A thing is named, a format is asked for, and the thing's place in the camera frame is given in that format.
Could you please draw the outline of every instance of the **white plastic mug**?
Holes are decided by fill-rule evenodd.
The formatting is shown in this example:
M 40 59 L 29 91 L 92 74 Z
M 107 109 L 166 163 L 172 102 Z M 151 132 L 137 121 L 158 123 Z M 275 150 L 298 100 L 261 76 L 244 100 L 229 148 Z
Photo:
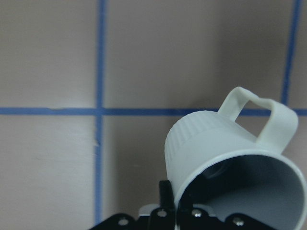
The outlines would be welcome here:
M 258 137 L 235 122 L 248 101 L 271 111 Z M 177 121 L 165 141 L 176 207 L 187 188 L 197 192 L 208 185 L 202 203 L 222 221 L 243 213 L 278 230 L 299 230 L 307 214 L 307 185 L 298 167 L 281 155 L 297 125 L 294 111 L 241 87 L 218 112 L 198 111 Z

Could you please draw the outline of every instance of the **screw head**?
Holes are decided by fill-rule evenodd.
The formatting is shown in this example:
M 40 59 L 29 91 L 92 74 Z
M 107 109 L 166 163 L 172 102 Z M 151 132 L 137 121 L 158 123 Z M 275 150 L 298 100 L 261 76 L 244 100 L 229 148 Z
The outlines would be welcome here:
M 243 226 L 244 220 L 242 220 L 240 217 L 234 217 L 232 222 L 237 226 Z
M 192 216 L 194 216 L 194 217 L 201 217 L 202 216 L 201 210 L 199 210 L 197 208 L 193 209 L 192 210 Z
M 167 216 L 167 212 L 165 212 L 164 209 L 160 209 L 158 212 L 157 212 L 157 215 L 159 217 L 166 217 Z
M 120 226 L 126 226 L 129 224 L 129 220 L 125 219 L 125 218 L 122 218 L 118 221 L 118 225 Z

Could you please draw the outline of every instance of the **blue grid line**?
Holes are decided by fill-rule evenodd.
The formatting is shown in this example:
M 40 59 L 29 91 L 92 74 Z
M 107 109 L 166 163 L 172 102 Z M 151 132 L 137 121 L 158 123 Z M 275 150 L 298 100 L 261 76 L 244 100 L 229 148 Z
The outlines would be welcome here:
M 100 113 L 95 108 L 31 108 L 31 107 L 0 107 L 1 115 L 95 115 Z
M 307 116 L 307 109 L 292 108 L 297 115 Z M 185 116 L 187 114 L 199 111 L 210 110 L 218 111 L 218 108 L 180 108 L 180 109 L 150 109 L 150 108 L 63 108 L 63 109 L 49 109 L 49 108 L 30 108 L 30 107 L 0 107 L 0 115 L 90 115 L 96 118 L 102 116 Z M 266 109 L 243 109 L 240 113 L 242 116 L 269 116 L 270 111 Z M 101 136 L 102 124 L 101 119 L 96 120 L 96 127 L 100 127 L 96 131 L 96 137 Z
M 289 35 L 289 44 L 288 44 L 288 51 L 287 51 L 287 58 L 286 58 L 286 65 L 285 65 L 285 72 L 283 78 L 283 91 L 282 91 L 282 98 L 281 102 L 285 105 L 288 105 L 289 100 L 289 90 L 290 90 L 290 76 L 292 70 L 292 63 L 295 55 L 295 42 L 296 42 L 296 34 L 297 28 L 299 23 L 299 15 L 301 9 L 301 0 L 294 1 L 294 9 L 293 9 L 293 17 L 292 17 L 292 24 L 291 24 L 291 31 Z
M 96 147 L 95 147 L 95 178 L 94 178 L 94 223 L 98 224 L 102 221 L 102 159 L 103 159 L 103 119 L 101 117 L 101 111 L 103 106 L 103 95 L 104 95 L 104 44 L 105 44 L 105 10 L 106 0 L 99 0 L 98 2 L 98 34 L 97 34 L 97 83 L 96 83 L 96 111 L 95 118 L 96 124 Z

